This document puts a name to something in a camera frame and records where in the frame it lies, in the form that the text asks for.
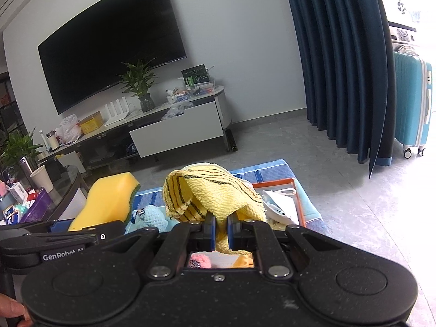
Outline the person's left hand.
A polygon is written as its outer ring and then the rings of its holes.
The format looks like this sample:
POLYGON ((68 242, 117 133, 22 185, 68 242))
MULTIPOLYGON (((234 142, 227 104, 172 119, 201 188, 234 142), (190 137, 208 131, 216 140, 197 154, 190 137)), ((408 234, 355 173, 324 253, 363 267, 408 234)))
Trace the person's left hand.
POLYGON ((1 317, 4 318, 18 318, 18 327, 33 326, 26 307, 18 301, 6 295, 0 294, 0 311, 1 317))

